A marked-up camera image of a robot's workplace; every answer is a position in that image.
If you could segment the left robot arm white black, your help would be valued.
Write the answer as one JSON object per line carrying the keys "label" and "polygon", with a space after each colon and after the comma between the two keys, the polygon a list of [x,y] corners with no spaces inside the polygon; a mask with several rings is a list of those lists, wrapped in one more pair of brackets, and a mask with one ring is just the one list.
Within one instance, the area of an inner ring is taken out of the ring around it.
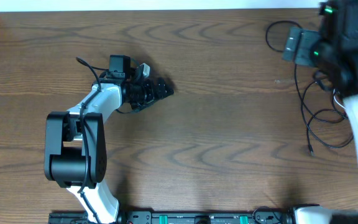
{"label": "left robot arm white black", "polygon": [[46,119],[44,172],[48,180],[67,189],[84,212],[52,212],[49,223],[120,223],[119,201],[105,179],[107,149],[104,124],[127,103],[138,113],[174,94],[161,77],[150,79],[150,66],[126,55],[111,55],[108,68],[90,65],[95,81],[76,106],[53,111]]}

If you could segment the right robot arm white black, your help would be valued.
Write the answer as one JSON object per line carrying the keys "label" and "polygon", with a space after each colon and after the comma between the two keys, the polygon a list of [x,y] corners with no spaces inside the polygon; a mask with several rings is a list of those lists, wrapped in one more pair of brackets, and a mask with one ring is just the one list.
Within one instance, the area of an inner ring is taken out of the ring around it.
{"label": "right robot arm white black", "polygon": [[[358,164],[358,0],[322,2],[319,14],[323,17],[319,30],[291,28],[283,59],[316,67],[341,94]],[[358,212],[303,207],[294,211],[293,222],[358,223]]]}

